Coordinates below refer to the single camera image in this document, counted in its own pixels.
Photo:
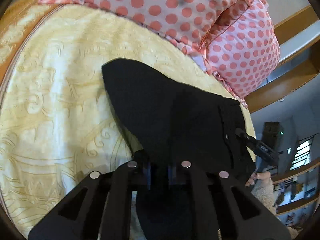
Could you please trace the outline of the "beige fleece sleeve forearm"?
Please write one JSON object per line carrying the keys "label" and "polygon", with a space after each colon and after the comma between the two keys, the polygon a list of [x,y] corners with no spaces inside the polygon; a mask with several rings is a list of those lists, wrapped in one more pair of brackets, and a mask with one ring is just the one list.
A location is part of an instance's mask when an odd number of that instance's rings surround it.
{"label": "beige fleece sleeve forearm", "polygon": [[265,180],[257,180],[252,191],[253,196],[257,198],[273,215],[276,214],[274,206],[273,181],[271,178]]}

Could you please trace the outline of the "person's right hand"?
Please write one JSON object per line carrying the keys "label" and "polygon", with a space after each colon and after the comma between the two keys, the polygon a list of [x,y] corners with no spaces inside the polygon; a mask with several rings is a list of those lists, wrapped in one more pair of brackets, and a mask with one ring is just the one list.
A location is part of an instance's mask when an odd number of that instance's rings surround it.
{"label": "person's right hand", "polygon": [[260,183],[260,186],[265,187],[271,179],[271,174],[270,172],[262,172],[262,173],[253,173],[249,180],[246,182],[245,186],[249,187],[251,185],[255,185],[256,182]]}

